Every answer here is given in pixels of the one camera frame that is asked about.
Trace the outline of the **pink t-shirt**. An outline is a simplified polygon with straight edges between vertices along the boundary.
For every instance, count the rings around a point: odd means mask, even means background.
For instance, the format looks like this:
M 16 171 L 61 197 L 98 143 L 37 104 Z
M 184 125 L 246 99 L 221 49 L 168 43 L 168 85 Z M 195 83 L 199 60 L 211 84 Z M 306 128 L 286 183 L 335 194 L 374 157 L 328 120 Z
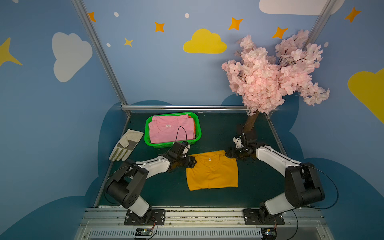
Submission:
M 153 116 L 149 126 L 149 138 L 152 144 L 194 140 L 195 121 L 189 115 Z

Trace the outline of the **mustard yellow t-shirt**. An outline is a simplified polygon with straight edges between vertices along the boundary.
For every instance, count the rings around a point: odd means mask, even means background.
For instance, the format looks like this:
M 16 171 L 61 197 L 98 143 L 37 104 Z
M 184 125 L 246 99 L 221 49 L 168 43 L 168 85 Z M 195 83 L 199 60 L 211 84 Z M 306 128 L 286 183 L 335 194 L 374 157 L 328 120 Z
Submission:
M 224 150 L 195 154 L 192 157 L 197 163 L 194 168 L 186 170 L 190 191 L 238 187 L 237 160 L 226 157 Z

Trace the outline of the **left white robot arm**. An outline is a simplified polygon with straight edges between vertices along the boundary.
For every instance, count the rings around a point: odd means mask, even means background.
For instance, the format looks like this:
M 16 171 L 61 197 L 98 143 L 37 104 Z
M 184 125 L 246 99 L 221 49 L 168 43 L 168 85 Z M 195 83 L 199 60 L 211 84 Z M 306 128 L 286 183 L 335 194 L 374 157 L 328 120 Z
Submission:
M 190 147 L 186 141 L 175 142 L 167 152 L 154 159 L 141 162 L 128 160 L 109 176 L 104 192 L 136 216 L 148 217 L 152 207 L 141 197 L 146 180 L 178 167 L 194 168 L 197 161 L 188 155 Z

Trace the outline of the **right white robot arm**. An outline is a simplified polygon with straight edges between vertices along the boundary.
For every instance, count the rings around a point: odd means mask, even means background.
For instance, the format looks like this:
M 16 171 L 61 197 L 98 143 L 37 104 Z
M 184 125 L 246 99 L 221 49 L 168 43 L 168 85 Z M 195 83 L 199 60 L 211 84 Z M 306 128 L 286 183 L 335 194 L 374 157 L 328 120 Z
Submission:
M 323 201 L 325 192 L 313 164 L 295 161 L 272 147 L 257 141 L 254 131 L 246 132 L 237 126 L 233 138 L 236 148 L 229 148 L 228 158 L 243 160 L 252 157 L 268 164 L 285 178 L 284 192 L 260 205 L 259 216 L 275 217 L 286 211 Z

